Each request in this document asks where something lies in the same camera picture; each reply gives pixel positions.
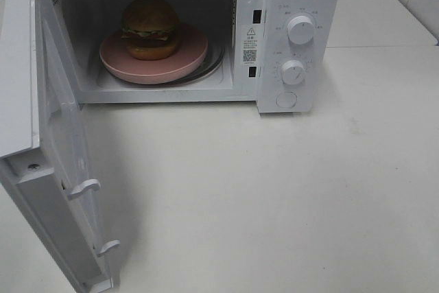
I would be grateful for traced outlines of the round door release button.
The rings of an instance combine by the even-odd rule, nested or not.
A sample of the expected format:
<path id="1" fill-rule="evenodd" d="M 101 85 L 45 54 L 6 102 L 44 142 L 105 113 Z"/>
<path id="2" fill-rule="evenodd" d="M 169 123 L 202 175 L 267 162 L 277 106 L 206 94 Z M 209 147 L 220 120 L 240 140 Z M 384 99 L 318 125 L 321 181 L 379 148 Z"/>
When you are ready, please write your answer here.
<path id="1" fill-rule="evenodd" d="M 297 102 L 297 95 L 293 92 L 284 92 L 277 96 L 276 104 L 280 108 L 293 108 Z"/>

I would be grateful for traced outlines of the pink round plate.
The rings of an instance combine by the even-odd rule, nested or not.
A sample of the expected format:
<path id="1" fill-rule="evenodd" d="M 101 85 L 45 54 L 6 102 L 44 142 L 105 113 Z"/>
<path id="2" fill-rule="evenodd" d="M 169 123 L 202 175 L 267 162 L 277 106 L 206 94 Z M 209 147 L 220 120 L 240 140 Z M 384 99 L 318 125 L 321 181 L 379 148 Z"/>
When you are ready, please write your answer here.
<path id="1" fill-rule="evenodd" d="M 198 28 L 183 24 L 178 29 L 180 44 L 167 58 L 138 60 L 132 57 L 121 32 L 116 31 L 101 43 L 99 56 L 115 77 L 136 84 L 162 84 L 185 77 L 195 71 L 206 58 L 208 38 Z"/>

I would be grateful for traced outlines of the burger with lettuce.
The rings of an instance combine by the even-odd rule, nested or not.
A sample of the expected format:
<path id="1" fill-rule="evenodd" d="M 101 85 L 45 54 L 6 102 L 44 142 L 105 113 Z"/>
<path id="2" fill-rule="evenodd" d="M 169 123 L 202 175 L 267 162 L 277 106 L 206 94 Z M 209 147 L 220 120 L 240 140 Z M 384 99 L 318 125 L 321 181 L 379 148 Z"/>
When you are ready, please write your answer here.
<path id="1" fill-rule="evenodd" d="M 161 60 L 178 48 L 178 15 L 165 0 L 135 0 L 123 11 L 121 39 L 138 60 Z"/>

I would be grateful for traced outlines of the white microwave door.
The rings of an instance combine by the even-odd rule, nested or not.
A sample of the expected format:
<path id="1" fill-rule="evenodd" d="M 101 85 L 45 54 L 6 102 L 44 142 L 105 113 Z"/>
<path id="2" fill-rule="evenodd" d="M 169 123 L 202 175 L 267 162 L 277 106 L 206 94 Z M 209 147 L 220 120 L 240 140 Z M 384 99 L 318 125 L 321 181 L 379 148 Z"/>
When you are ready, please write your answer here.
<path id="1" fill-rule="evenodd" d="M 6 0 L 1 28 L 1 184 L 77 292 L 113 286 L 74 53 L 55 0 Z"/>

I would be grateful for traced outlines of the white lower timer knob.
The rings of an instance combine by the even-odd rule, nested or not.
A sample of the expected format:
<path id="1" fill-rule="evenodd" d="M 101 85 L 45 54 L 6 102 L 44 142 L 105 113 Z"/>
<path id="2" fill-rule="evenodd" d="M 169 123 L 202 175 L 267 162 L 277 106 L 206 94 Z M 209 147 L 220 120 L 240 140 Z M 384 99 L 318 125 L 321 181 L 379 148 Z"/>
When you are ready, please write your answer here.
<path id="1" fill-rule="evenodd" d="M 305 79 L 305 65 L 299 60 L 288 60 L 281 65 L 281 78 L 286 85 L 300 84 Z"/>

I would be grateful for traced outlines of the white microwave oven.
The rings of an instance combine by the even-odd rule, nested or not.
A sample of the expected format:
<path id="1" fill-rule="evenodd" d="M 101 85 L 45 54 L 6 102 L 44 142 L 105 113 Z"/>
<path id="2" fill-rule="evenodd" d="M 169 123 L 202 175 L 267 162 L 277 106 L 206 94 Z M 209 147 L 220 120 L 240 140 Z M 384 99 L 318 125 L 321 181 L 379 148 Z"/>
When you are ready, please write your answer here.
<path id="1" fill-rule="evenodd" d="M 99 60 L 102 40 L 119 28 L 121 13 L 134 0 L 55 0 L 74 53 L 69 78 L 76 100 L 93 103 L 177 103 L 252 101 L 260 113 L 307 112 L 316 95 L 318 73 L 337 0 L 166 0 L 182 24 L 203 31 L 209 46 L 224 49 L 221 64 L 206 75 L 177 84 L 143 85 L 111 75 Z M 308 14 L 316 23 L 304 45 L 289 41 L 288 21 Z M 299 60 L 305 79 L 286 85 L 281 65 Z M 276 98 L 297 95 L 293 108 L 280 108 Z"/>

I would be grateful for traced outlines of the white upper microwave knob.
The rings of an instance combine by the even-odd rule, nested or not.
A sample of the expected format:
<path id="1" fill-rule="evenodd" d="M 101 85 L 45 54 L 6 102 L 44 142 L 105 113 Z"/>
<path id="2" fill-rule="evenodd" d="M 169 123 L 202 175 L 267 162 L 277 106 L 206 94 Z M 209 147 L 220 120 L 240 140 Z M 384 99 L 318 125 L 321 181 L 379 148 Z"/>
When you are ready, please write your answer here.
<path id="1" fill-rule="evenodd" d="M 308 14 L 293 16 L 287 23 L 289 41 L 295 45 L 304 45 L 313 39 L 315 28 L 315 20 Z"/>

